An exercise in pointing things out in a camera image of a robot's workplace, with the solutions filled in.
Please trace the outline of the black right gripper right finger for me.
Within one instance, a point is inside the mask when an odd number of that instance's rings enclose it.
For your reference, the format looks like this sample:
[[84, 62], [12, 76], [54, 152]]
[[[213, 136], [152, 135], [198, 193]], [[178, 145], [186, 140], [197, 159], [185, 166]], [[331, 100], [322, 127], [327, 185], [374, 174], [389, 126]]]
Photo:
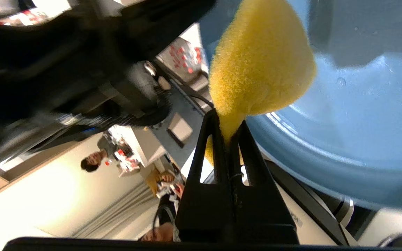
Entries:
[[237, 137], [249, 183], [247, 186], [242, 181], [236, 183], [238, 240], [298, 244], [295, 222], [245, 122]]

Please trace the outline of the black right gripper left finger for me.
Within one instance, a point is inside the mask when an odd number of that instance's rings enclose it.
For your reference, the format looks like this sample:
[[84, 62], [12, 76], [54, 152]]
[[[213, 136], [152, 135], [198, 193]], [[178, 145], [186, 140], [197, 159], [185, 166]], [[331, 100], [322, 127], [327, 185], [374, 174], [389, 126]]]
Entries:
[[[214, 184], [200, 181], [208, 138], [212, 138]], [[238, 241], [233, 177], [238, 159], [225, 146], [216, 110], [203, 118], [192, 164], [174, 225], [183, 242]]]

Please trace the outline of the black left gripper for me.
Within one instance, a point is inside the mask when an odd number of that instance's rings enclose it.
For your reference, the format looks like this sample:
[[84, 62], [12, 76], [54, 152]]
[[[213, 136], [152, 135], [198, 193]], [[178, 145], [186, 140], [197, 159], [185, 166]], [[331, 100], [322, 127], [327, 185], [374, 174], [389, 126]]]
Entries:
[[94, 0], [94, 61], [135, 63], [153, 59], [206, 15], [215, 0], [143, 0], [130, 6]]

